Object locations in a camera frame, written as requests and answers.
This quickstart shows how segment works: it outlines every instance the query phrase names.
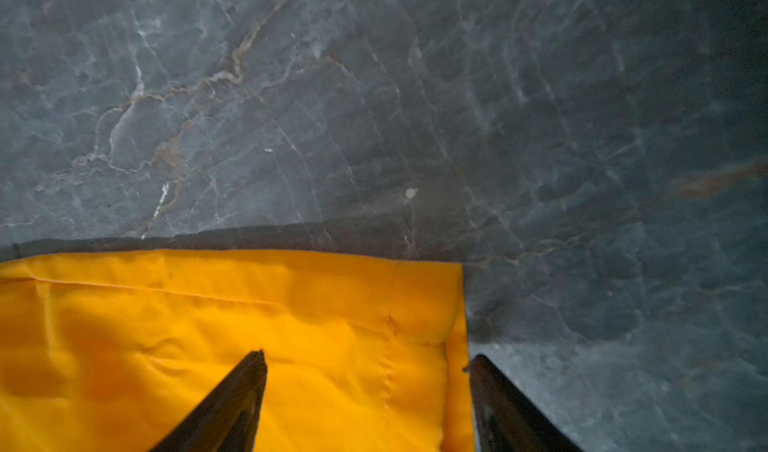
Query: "yellow fabric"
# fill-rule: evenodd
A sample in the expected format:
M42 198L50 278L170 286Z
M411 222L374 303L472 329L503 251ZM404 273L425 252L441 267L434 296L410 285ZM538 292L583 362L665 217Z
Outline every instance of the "yellow fabric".
M0 445L147 450L263 349L255 450L469 452L461 284L456 264L313 252L0 264Z

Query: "rust-colored streak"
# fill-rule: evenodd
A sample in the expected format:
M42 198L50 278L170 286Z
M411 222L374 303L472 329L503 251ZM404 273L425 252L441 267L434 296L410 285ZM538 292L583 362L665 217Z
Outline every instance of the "rust-colored streak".
M760 160L742 169L694 176L687 179L675 191L682 197L710 198L739 180L760 178L762 176L768 176L768 160Z

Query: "orange cloth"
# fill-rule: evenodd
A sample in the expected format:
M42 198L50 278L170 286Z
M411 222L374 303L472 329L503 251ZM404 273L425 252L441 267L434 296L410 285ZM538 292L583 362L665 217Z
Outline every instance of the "orange cloth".
M251 350L255 450L474 447L457 264L279 251L0 264L3 450L141 452Z

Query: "dark pointed object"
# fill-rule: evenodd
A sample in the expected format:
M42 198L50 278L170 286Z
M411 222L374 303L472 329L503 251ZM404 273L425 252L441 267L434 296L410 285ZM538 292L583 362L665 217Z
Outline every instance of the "dark pointed object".
M265 386L264 352L250 352L150 452L251 452Z
M469 362L482 452L582 452L485 355Z

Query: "gray marble surface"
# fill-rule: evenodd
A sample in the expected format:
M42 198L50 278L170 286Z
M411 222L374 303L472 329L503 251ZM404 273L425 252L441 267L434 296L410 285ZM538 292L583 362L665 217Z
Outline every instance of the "gray marble surface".
M0 260L466 264L587 451L768 447L760 0L0 0Z

